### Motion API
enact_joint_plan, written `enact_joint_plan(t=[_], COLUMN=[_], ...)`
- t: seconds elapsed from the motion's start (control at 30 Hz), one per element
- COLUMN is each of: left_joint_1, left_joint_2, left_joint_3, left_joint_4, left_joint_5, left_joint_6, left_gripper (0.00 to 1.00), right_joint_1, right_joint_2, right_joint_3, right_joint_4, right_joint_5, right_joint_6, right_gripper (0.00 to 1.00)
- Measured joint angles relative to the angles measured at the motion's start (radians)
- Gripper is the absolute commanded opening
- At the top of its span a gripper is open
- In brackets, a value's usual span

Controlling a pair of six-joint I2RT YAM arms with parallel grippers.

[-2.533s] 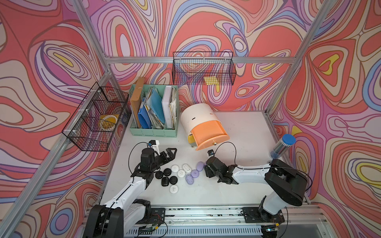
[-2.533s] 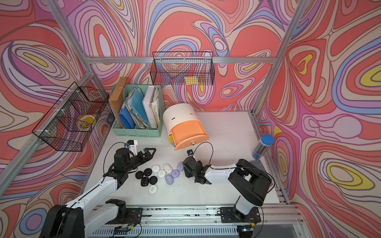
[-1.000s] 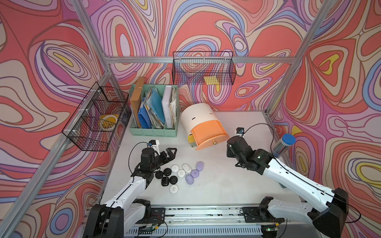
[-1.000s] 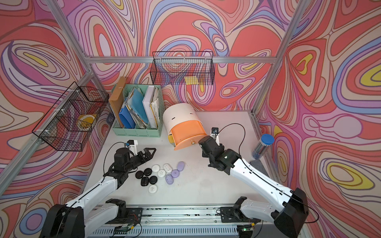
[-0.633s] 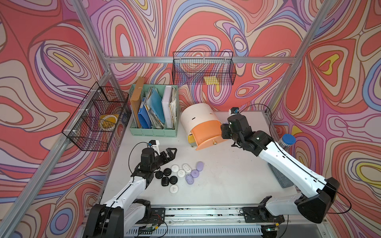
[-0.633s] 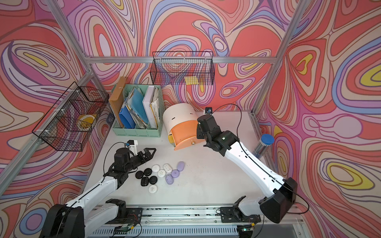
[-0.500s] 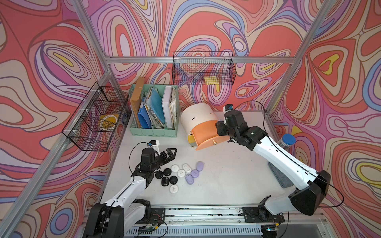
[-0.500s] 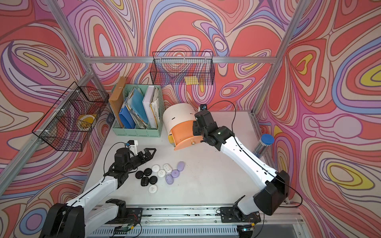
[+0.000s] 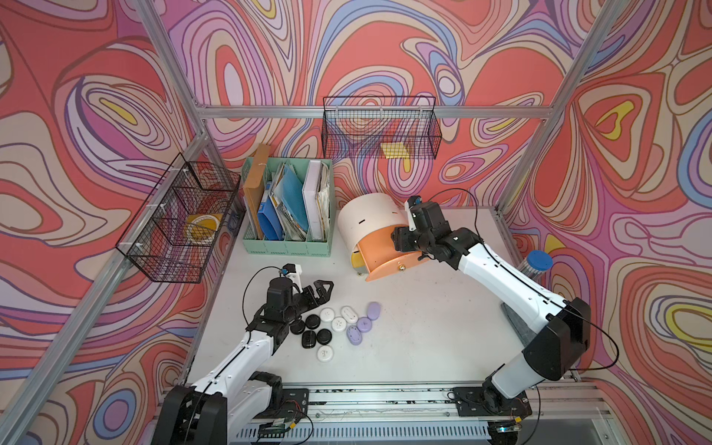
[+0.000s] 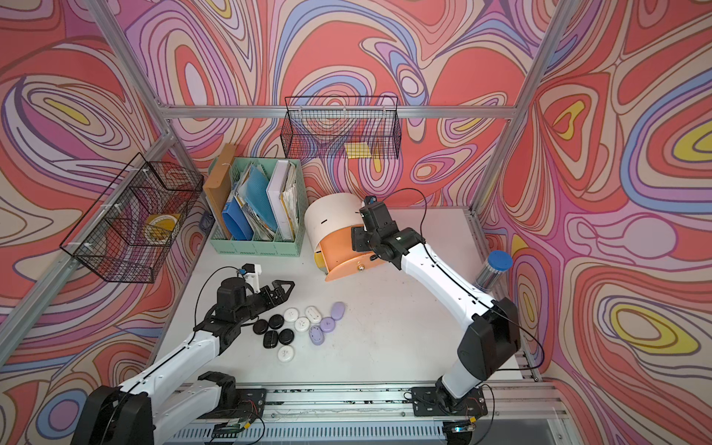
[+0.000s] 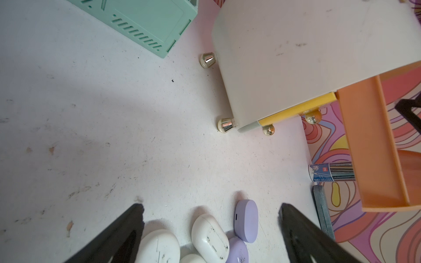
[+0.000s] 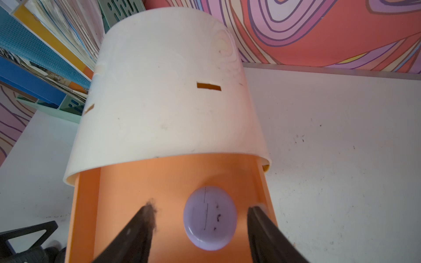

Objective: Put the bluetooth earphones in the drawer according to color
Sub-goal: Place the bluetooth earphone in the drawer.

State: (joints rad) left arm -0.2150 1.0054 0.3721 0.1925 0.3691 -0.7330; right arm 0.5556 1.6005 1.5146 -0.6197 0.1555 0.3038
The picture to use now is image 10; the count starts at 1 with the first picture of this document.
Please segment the orange top drawer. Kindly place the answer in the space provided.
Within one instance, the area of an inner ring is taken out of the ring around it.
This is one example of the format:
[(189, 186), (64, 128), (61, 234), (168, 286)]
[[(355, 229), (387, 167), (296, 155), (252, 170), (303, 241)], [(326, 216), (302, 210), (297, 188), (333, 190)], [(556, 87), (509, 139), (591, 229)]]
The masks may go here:
[(371, 261), (372, 251), (352, 250), (352, 227), (345, 227), (327, 235), (321, 240), (316, 251), (322, 251), (326, 261), (326, 282), (353, 276), (385, 264), (385, 261), (381, 260)]

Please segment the white three-drawer cabinet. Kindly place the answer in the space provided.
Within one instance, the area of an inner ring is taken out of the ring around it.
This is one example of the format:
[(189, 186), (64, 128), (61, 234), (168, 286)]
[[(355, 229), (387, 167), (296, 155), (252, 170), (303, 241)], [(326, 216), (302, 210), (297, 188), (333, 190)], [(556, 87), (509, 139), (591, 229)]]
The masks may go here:
[(345, 227), (361, 227), (362, 206), (361, 199), (349, 193), (332, 194), (315, 200), (305, 213), (306, 234), (313, 247), (313, 255), (327, 235)]

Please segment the white oblong earphone case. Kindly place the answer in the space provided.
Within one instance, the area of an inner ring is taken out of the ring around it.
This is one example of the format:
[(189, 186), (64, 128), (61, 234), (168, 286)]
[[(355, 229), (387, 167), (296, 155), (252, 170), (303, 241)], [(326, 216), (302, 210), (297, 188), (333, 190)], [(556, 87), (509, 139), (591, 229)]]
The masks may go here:
[(311, 324), (321, 324), (323, 320), (322, 313), (314, 306), (308, 306), (304, 310), (304, 316)]

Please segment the yellow drawer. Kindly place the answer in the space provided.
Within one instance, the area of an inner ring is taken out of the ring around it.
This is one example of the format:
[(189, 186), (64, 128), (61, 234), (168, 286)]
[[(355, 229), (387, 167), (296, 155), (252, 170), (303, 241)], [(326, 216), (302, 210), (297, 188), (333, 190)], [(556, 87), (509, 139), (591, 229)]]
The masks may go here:
[(322, 251), (316, 251), (313, 255), (314, 262), (318, 269), (324, 274), (328, 274), (328, 268)]

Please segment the purple oblong earphone case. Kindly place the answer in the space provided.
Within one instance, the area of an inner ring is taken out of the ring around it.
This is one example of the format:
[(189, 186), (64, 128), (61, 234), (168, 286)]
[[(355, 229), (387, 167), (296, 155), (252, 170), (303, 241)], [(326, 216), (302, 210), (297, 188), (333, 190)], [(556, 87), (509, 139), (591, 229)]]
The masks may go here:
[(320, 326), (312, 326), (309, 329), (309, 338), (311, 339), (311, 343), (315, 346), (321, 346), (326, 339), (324, 337), (324, 331)]
[(335, 321), (342, 320), (346, 313), (346, 304), (342, 301), (337, 301), (332, 305), (331, 318)]

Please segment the purple round earphone case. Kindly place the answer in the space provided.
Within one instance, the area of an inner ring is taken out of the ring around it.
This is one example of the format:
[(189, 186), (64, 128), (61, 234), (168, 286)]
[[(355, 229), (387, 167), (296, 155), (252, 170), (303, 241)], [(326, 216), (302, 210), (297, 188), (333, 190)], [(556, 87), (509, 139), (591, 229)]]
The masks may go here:
[(330, 333), (335, 330), (336, 321), (332, 317), (325, 317), (321, 320), (319, 326), (324, 333)]

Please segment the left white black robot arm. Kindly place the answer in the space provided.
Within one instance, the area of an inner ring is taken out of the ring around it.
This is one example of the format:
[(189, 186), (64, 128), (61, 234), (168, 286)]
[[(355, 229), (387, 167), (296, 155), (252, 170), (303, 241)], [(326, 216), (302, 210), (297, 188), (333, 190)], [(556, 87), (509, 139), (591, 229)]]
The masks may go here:
[(274, 280), (255, 289), (243, 276), (226, 278), (215, 304), (178, 347), (117, 387), (101, 386), (87, 397), (72, 443), (163, 444), (207, 413), (237, 412), (233, 376), (207, 372), (188, 389), (181, 387), (225, 353), (244, 326), (286, 303), (294, 287)]

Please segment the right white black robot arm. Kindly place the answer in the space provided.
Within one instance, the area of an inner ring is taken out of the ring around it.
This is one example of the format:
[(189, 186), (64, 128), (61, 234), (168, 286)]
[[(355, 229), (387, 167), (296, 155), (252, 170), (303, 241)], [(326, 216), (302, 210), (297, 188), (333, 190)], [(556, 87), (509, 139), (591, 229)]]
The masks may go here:
[(441, 260), (422, 235), (400, 229), (387, 205), (370, 196), (359, 209), (363, 224), (352, 229), (352, 249), (371, 252), (417, 280), (463, 330), (457, 360), (435, 385), (440, 403), (460, 402), (498, 371), (521, 347), (517, 306), (496, 300)]

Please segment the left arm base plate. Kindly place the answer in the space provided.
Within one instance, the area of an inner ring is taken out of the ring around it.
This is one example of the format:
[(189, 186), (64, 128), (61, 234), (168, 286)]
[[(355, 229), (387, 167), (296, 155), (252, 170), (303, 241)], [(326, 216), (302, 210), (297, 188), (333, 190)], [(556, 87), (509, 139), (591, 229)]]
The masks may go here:
[(220, 400), (218, 406), (204, 413), (200, 419), (228, 419), (250, 416), (262, 417), (266, 405), (266, 389), (234, 389), (226, 401)]

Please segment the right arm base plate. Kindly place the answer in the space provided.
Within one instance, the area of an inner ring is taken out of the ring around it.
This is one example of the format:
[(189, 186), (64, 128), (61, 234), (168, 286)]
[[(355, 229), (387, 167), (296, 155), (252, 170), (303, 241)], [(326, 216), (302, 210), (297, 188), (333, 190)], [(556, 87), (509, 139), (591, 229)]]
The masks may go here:
[(489, 414), (482, 388), (474, 388), (463, 398), (452, 397), (445, 388), (412, 387), (408, 400), (416, 417), (467, 417), (480, 419)]

